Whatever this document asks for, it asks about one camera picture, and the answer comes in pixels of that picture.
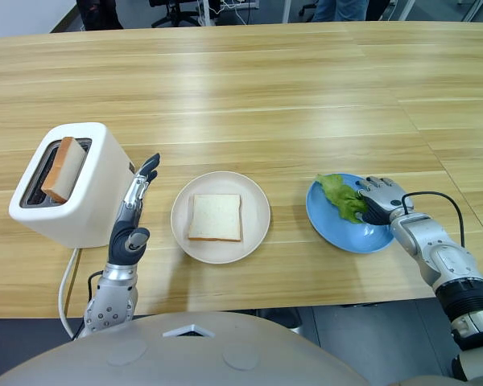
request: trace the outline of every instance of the white toaster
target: white toaster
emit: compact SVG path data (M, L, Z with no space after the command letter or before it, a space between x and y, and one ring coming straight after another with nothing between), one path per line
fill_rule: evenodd
M66 203L41 191L64 137L74 137L85 160ZM32 156L10 200L9 214L69 248L107 245L134 166L102 123L72 123L50 130Z

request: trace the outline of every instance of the white wall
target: white wall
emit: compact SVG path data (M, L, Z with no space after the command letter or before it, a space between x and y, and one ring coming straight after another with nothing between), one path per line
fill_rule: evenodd
M0 37L47 34L75 0L0 0Z

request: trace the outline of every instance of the wooden table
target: wooden table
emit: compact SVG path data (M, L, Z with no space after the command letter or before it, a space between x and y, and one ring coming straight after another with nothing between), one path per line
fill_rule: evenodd
M312 228L316 173L389 176L444 191L465 218L483 272L483 24L321 23L104 31L0 39L0 318L55 317L70 250L7 215L52 127L105 123L137 165L159 151L145 198L152 237L139 265L139 314L380 302L432 296L394 243L346 253ZM272 208L250 257L207 265L171 234L177 193L212 170L254 179ZM419 197L458 240L453 208ZM68 313L105 248L85 250Z

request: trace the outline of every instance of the plate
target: plate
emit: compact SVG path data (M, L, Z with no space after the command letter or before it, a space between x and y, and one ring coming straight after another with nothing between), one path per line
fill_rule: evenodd
M240 195L241 242L189 240L194 195ZM226 264L249 256L263 242L269 227L270 204L265 193L252 179L232 171L214 171L192 180L171 209L171 231L177 243L204 263Z
M357 175L337 173L344 183L358 190ZM394 235L389 225L353 224L340 218L338 208L326 198L322 186L313 182L306 198L306 210L315 230L331 244L353 253L372 253L390 245Z

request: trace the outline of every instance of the gray floor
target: gray floor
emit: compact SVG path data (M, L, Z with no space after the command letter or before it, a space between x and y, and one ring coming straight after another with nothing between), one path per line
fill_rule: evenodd
M458 353L450 325L435 299L368 306L299 308L300 333L334 354L372 385L418 375L451 375ZM79 320L71 321L76 328ZM0 320L0 375L66 343L58 319Z
M471 6L472 0L464 0L459 5L458 0L416 0L408 20L436 20L436 21L460 21ZM312 10L307 10L305 15L299 17L299 10L305 4L314 0L293 0L291 2L290 23L302 23ZM385 19L397 20L407 0L397 0L397 6L389 6L383 17ZM260 0L259 9L240 10L240 16L249 24L272 24L280 23L283 18L284 0ZM189 2L182 5L183 10L195 10L196 2ZM120 22L125 28L150 28L151 24L166 14L164 6L151 8L148 0L117 0L117 11ZM483 7L480 9L475 22L483 22ZM233 11L225 11L217 21L218 25L241 24ZM82 22L77 19L68 28L68 31L80 31Z

